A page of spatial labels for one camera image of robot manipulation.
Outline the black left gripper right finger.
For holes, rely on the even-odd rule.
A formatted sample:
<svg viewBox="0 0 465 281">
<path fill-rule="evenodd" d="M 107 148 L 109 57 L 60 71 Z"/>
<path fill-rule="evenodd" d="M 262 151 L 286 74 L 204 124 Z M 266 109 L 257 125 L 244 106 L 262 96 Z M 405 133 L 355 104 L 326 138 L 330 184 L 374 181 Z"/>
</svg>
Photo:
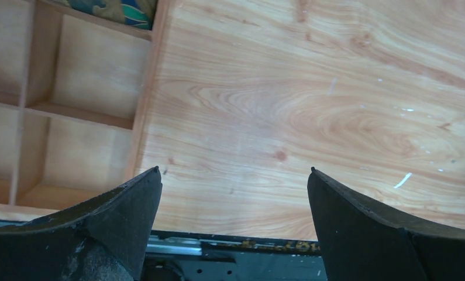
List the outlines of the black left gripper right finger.
<svg viewBox="0 0 465 281">
<path fill-rule="evenodd" d="M 329 280 L 465 280 L 465 229 L 400 211 L 317 169 L 307 191 Z"/>
</svg>

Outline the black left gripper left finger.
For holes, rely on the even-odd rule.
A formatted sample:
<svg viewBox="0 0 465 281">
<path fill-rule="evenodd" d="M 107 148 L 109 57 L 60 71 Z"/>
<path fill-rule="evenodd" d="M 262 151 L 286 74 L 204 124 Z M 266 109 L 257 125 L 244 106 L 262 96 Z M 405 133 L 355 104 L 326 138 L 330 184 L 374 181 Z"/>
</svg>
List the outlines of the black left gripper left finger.
<svg viewBox="0 0 465 281">
<path fill-rule="evenodd" d="M 72 207 L 0 227 L 0 280 L 139 280 L 161 192 L 152 167 Z"/>
</svg>

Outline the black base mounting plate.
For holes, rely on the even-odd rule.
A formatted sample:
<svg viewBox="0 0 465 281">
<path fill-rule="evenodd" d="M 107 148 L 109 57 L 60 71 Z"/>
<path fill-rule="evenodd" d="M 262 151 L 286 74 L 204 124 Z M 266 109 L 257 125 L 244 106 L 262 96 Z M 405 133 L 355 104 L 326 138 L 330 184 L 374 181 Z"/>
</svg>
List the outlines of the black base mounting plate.
<svg viewBox="0 0 465 281">
<path fill-rule="evenodd" d="M 152 231 L 141 280 L 327 280 L 316 241 Z"/>
</svg>

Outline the orange wooden compartment tray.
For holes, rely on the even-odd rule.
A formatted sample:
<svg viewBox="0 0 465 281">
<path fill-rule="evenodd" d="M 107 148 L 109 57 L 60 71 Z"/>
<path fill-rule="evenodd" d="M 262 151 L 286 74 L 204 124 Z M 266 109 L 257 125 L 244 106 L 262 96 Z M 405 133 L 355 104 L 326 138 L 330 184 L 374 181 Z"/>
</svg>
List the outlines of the orange wooden compartment tray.
<svg viewBox="0 0 465 281">
<path fill-rule="evenodd" d="M 143 30 L 56 1 L 0 1 L 0 221 L 137 174 L 169 5 Z"/>
</svg>

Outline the rolled dark patterned tie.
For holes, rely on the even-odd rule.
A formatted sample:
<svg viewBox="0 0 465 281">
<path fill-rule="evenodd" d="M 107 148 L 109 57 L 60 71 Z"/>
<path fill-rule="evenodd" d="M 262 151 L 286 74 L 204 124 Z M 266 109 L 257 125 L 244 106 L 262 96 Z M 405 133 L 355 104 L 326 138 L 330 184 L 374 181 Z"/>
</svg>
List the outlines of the rolled dark patterned tie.
<svg viewBox="0 0 465 281">
<path fill-rule="evenodd" d="M 58 4 L 113 22 L 151 30 L 157 0 L 60 0 Z"/>
</svg>

